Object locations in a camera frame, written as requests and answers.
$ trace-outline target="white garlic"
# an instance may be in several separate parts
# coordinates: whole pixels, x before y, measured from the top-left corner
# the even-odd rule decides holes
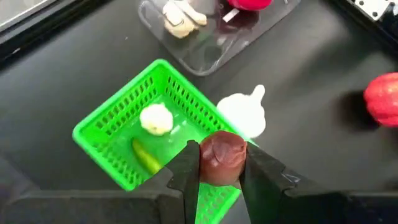
[[[257,85],[251,95],[235,93],[223,98],[217,109],[246,137],[258,137],[266,128],[266,117],[261,100],[265,93],[263,85]]]
[[[173,129],[173,114],[164,104],[147,106],[139,115],[142,128],[149,133],[161,136]]]

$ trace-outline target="red object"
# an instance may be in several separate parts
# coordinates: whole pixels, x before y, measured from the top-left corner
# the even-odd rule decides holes
[[[268,7],[272,0],[228,0],[228,3],[238,9],[258,11]]]
[[[366,107],[373,118],[388,127],[398,127],[398,73],[375,78],[364,92]]]
[[[240,136],[217,131],[200,143],[200,180],[214,186],[232,185],[241,175],[248,144]]]

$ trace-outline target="red pepper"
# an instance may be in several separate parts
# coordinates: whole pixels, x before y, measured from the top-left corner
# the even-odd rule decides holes
[[[373,118],[388,127],[398,127],[398,73],[375,78],[364,92],[366,107]]]

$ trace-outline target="plastic container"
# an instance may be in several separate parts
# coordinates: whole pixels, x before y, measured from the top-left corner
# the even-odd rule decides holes
[[[141,128],[140,112],[152,103],[165,103],[174,115],[169,134],[153,136]],[[238,133],[176,69],[156,60],[80,121],[73,138],[124,190],[133,190],[151,175],[134,157],[132,138],[165,165],[187,140],[200,142],[220,129]],[[234,187],[201,184],[196,223],[218,223],[239,194]]]
[[[209,75],[220,68],[300,2],[273,0],[261,11],[242,11],[234,9],[226,0],[187,0],[196,12],[206,15],[207,25],[196,24],[197,30],[179,39],[165,28],[165,23],[175,25],[163,15],[168,1],[141,0],[141,21],[188,71],[199,76]]]

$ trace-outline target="green chili pepper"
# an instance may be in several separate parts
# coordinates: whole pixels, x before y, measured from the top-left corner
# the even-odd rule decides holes
[[[156,174],[163,166],[151,156],[137,139],[132,140],[132,149],[139,162],[152,174]]]

